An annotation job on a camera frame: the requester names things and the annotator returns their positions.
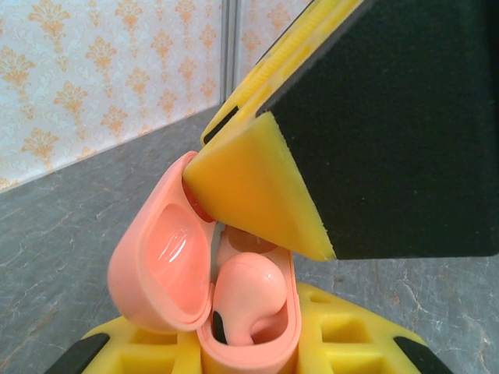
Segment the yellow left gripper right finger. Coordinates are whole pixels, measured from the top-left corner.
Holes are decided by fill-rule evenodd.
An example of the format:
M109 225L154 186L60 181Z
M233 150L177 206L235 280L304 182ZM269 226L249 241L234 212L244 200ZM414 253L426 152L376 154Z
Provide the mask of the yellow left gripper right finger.
M297 290L296 374L443 374L443 362L411 330L314 286Z

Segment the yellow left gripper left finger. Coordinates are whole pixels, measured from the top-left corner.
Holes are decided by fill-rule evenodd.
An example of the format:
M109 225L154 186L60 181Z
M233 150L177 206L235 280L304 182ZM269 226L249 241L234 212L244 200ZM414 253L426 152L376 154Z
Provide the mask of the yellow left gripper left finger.
M123 317L93 328L71 346L81 374L202 374L194 332L153 333Z

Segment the pink earbuds charging case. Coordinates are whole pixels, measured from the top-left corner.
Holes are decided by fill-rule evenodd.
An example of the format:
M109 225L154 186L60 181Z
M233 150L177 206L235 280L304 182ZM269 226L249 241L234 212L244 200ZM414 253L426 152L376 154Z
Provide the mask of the pink earbuds charging case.
M168 168L117 245L108 266L111 298L140 329L195 332L205 374L292 374L301 332L292 254L236 228L219 231L182 179L194 156ZM230 346L212 332L214 287L222 265L243 252L279 267L287 298L254 326L252 345Z

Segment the pink wireless earbud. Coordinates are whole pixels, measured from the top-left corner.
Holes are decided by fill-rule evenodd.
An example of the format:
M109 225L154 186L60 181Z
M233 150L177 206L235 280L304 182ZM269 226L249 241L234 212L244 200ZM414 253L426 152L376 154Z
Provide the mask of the pink wireless earbud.
M265 256L243 252L219 270L212 303L215 340L230 346L253 344L252 330L276 315L287 298L285 277Z

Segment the aluminium frame post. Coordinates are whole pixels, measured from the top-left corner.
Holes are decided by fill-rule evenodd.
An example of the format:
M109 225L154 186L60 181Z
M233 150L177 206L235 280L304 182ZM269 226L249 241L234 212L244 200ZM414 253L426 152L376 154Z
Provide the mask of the aluminium frame post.
M241 0L221 1L221 103L227 101L237 85L240 10Z

